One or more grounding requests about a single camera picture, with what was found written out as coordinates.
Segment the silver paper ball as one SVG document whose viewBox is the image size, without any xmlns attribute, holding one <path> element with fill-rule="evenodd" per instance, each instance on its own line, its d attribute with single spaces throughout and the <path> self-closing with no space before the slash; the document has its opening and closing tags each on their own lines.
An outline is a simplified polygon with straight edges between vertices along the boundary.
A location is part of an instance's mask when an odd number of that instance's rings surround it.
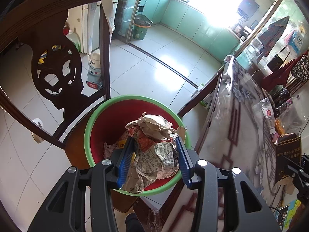
<svg viewBox="0 0 309 232">
<path fill-rule="evenodd" d="M 142 113 L 126 125 L 128 136 L 134 138 L 133 159 L 121 189 L 140 194 L 157 180 L 165 180 L 178 173 L 176 139 L 186 138 L 186 128 L 173 124 L 160 115 Z"/>
</svg>

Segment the red green-rimmed trash basin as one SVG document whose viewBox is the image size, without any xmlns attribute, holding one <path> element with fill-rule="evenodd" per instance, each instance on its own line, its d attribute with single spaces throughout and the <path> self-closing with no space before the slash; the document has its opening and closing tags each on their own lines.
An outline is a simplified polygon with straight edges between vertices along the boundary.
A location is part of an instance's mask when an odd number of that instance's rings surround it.
<svg viewBox="0 0 309 232">
<path fill-rule="evenodd" d="M 84 150 L 91 167 L 112 160 L 115 191 L 150 196 L 181 180 L 177 137 L 190 148 L 184 123 L 173 110 L 148 97 L 125 95 L 104 102 L 90 115 Z"/>
</svg>

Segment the turquoise kitchen cabinets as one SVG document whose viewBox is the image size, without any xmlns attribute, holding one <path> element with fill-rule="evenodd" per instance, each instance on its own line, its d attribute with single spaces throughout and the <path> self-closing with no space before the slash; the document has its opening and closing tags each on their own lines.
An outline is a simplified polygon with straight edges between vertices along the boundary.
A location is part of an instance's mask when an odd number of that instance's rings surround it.
<svg viewBox="0 0 309 232">
<path fill-rule="evenodd" d="M 140 0 L 141 14 L 155 25 L 162 24 L 199 45 L 218 61 L 233 54 L 240 39 L 230 30 L 215 28 L 199 10 L 179 0 Z"/>
</svg>

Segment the green kitchen trash bin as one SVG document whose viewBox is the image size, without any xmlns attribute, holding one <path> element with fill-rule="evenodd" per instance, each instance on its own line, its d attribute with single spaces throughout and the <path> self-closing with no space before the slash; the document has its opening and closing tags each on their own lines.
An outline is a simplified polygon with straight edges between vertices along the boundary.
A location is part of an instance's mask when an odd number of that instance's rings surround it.
<svg viewBox="0 0 309 232">
<path fill-rule="evenodd" d="M 147 30 L 152 26 L 153 22 L 143 14 L 138 14 L 134 20 L 132 37 L 135 40 L 144 40 Z"/>
</svg>

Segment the orange snacks in bag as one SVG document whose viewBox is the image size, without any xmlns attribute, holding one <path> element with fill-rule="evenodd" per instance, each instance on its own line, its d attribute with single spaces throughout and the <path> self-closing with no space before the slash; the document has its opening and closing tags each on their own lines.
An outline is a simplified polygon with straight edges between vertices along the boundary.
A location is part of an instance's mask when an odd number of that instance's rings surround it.
<svg viewBox="0 0 309 232">
<path fill-rule="evenodd" d="M 279 135 L 284 135 L 285 134 L 285 130 L 283 128 L 283 125 L 281 123 L 281 120 L 276 119 L 275 120 L 275 131 L 279 134 Z"/>
</svg>

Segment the clear zip bag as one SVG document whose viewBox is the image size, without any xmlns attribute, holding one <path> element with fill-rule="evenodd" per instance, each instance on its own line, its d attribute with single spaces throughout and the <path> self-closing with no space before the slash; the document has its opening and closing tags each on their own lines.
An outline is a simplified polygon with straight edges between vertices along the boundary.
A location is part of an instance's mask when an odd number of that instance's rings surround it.
<svg viewBox="0 0 309 232">
<path fill-rule="evenodd" d="M 308 114 L 299 95 L 286 100 L 276 111 L 279 114 L 276 119 L 280 121 L 281 127 L 286 134 L 293 132 L 301 134 L 301 130 L 308 120 Z"/>
</svg>

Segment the green detergent jug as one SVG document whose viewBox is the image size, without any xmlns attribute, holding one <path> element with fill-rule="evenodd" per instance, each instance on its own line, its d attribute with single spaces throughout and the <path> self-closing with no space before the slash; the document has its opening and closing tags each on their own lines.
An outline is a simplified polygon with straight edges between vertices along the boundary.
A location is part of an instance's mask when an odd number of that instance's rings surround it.
<svg viewBox="0 0 309 232">
<path fill-rule="evenodd" d="M 69 29 L 69 32 L 66 35 L 66 37 L 75 45 L 77 50 L 81 52 L 81 44 L 80 44 L 79 36 L 73 29 Z"/>
</svg>

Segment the white two-door refrigerator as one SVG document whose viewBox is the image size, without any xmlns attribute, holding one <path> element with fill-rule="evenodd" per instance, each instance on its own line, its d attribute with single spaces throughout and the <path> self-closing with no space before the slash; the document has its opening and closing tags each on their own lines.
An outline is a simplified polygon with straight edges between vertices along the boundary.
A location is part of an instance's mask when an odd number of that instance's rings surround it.
<svg viewBox="0 0 309 232">
<path fill-rule="evenodd" d="M 99 47 L 99 15 L 101 2 L 82 5 L 81 43 L 84 53 L 91 53 Z"/>
</svg>

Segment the dark wooden carved chair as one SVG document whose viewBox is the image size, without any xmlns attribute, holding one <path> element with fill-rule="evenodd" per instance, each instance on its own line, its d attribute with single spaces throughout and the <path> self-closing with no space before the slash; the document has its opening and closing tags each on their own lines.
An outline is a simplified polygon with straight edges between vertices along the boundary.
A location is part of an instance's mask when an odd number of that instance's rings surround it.
<svg viewBox="0 0 309 232">
<path fill-rule="evenodd" d="M 99 50 L 103 87 L 91 96 L 82 93 L 82 61 L 77 47 L 64 35 L 69 9 L 101 3 L 99 15 Z M 17 122 L 45 141 L 63 149 L 70 162 L 79 169 L 90 163 L 77 143 L 77 124 L 67 137 L 63 134 L 78 116 L 97 100 L 110 99 L 110 38 L 112 35 L 113 0 L 26 0 L 1 21 L 1 48 L 19 39 L 32 50 L 31 74 L 35 88 L 57 109 L 63 110 L 63 122 L 53 134 L 31 121 L 5 93 L 1 106 Z"/>
</svg>

